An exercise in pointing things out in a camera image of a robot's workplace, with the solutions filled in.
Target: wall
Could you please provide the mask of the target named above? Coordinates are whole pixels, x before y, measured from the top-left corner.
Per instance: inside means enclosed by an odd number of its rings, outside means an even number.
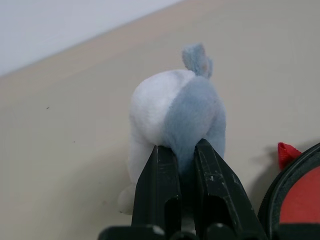
[[[0,76],[182,0],[0,0]]]

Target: beige table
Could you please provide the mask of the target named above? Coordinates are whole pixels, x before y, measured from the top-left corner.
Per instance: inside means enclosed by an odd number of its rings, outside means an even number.
[[[227,109],[225,160],[257,210],[277,143],[320,142],[320,1],[186,1],[0,79],[0,239],[93,240],[128,224],[128,105],[203,42]]]

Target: red and black object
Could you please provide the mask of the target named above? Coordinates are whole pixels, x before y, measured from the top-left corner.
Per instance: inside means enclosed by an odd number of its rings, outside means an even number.
[[[301,239],[320,239],[316,230],[320,226],[320,143],[302,154],[279,143],[278,153],[283,170],[269,187],[258,218],[270,239],[277,230],[289,227],[288,239],[297,238],[297,231]]]
[[[98,240],[320,239],[320,224],[279,224],[282,205],[271,204],[278,189],[276,187],[285,173],[289,175],[291,172],[290,175],[300,176],[299,179],[308,169],[314,169],[319,164],[319,148],[320,145],[317,145],[299,157],[308,162],[304,167],[297,163],[302,161],[299,159],[290,165],[297,165],[297,172],[288,166],[278,176],[260,209],[261,224],[237,175],[212,146],[202,139],[195,148],[193,159],[195,188],[191,202],[196,234],[192,234],[181,231],[185,201],[181,194],[175,155],[168,148],[155,146],[136,186],[131,226],[106,228]],[[286,184],[284,187],[289,191],[290,186]],[[278,215],[271,215],[277,210]]]

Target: plush toy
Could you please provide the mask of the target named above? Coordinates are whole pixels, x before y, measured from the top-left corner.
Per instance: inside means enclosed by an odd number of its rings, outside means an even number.
[[[122,213],[132,214],[136,184],[155,145],[174,152],[182,198],[192,189],[192,159],[201,139],[209,141],[224,157],[226,111],[209,80],[212,61],[200,43],[185,47],[182,59],[187,70],[153,75],[141,82],[133,93],[127,163],[132,184],[118,197],[118,209]]]

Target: plush tail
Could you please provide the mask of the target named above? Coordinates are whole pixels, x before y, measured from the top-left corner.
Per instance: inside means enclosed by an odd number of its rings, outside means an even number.
[[[197,76],[209,79],[213,72],[213,63],[206,56],[206,51],[201,43],[186,46],[182,51],[182,60],[188,70]]]

